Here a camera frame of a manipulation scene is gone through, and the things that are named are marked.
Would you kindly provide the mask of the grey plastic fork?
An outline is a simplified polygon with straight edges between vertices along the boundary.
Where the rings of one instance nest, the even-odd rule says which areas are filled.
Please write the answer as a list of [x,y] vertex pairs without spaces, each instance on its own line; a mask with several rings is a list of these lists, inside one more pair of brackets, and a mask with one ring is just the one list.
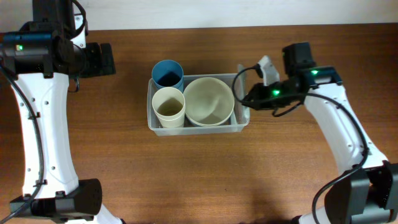
[[230,125],[237,125],[237,123],[238,123],[234,111],[231,113],[231,116],[229,118],[229,123],[230,123]]

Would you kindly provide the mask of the cream bowl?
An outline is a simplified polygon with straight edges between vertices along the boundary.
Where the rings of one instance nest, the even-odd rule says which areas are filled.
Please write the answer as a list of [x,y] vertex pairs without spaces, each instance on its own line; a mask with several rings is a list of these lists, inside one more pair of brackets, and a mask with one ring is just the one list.
[[210,126],[224,126],[231,124],[230,118],[223,120],[214,114],[210,114],[206,118],[203,118],[199,121],[195,121],[194,119],[190,119],[187,117],[187,120],[192,123],[193,126],[198,127],[210,127]]
[[213,77],[198,78],[184,90],[185,114],[199,121],[210,114],[226,120],[234,111],[235,99],[225,82]]

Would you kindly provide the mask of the blue cup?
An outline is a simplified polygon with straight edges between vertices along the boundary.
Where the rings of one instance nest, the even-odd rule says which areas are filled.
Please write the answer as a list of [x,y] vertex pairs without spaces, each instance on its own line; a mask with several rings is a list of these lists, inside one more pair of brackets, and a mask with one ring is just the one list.
[[178,62],[174,60],[160,61],[153,67],[151,75],[158,89],[173,87],[183,92],[184,71]]

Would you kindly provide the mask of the cream cup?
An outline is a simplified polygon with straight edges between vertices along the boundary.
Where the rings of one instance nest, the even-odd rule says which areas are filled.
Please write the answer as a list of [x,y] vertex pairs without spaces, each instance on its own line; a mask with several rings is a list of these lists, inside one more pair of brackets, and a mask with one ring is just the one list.
[[184,126],[185,118],[180,117],[173,120],[164,120],[159,118],[159,121],[163,128],[182,128]]
[[151,104],[157,117],[165,121],[173,121],[185,115],[185,97],[174,87],[165,87],[156,91]]

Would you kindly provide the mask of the cream cup back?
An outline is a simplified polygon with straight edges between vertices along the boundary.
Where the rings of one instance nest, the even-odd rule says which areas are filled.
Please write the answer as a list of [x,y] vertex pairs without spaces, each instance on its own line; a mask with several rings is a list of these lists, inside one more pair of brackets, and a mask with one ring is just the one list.
[[184,126],[185,118],[180,117],[173,120],[164,120],[159,118],[159,121],[163,128],[182,128]]

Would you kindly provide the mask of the white plastic spoon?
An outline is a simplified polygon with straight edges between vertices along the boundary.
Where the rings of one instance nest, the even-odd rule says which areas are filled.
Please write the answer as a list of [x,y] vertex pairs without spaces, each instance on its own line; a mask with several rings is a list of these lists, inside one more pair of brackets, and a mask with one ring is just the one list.
[[[243,99],[246,95],[246,72],[240,74],[237,79],[236,90],[239,91],[238,97],[239,99]],[[247,123],[249,117],[249,108],[243,106],[241,103],[238,103],[239,107],[239,124]]]

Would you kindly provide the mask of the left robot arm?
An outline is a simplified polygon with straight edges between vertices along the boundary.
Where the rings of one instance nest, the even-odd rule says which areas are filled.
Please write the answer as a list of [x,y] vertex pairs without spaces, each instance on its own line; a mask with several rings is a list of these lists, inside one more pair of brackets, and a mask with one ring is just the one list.
[[21,117],[25,176],[9,218],[55,223],[121,223],[103,205],[98,179],[78,178],[67,123],[71,82],[116,72],[109,44],[88,43],[77,1],[34,1],[33,19],[1,42],[1,72]]

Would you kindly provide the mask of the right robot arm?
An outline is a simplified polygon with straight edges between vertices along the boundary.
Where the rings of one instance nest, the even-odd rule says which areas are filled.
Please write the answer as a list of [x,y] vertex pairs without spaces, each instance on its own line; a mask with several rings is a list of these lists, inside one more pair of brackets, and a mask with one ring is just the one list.
[[[239,102],[283,116],[304,106],[318,123],[338,167],[337,178],[313,199],[312,211],[293,223],[391,223],[397,219],[397,165],[374,145],[356,117],[332,66],[318,66],[307,42],[282,51],[286,80],[269,57],[253,66],[261,78]],[[317,207],[317,198],[324,205]]]

